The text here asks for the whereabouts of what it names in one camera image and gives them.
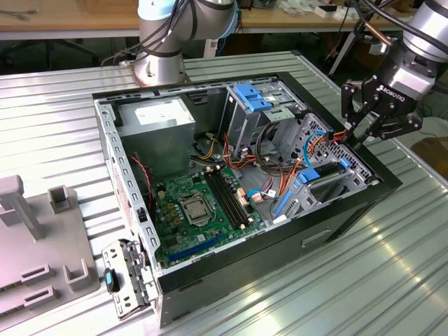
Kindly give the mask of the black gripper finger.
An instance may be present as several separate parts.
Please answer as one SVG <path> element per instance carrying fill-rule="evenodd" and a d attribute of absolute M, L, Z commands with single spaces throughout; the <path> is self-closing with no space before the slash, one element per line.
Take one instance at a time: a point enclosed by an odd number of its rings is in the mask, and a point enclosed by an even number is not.
<path fill-rule="evenodd" d="M 423 120 L 415 113 L 408 113 L 400 118 L 381 115 L 376 117 L 374 122 L 366 129 L 365 137 L 367 139 L 388 140 L 419 131 L 422 124 Z"/>
<path fill-rule="evenodd" d="M 346 132 L 343 136 L 343 143 L 346 143 L 351 136 L 354 135 L 354 130 L 359 126 L 361 121 L 372 110 L 372 100 L 368 99 L 363 102 L 360 109 L 354 109 L 354 95 L 357 91 L 362 90 L 363 84 L 360 81 L 349 80 L 342 85 L 341 88 L 341 114 L 346 120 L 344 127 Z"/>

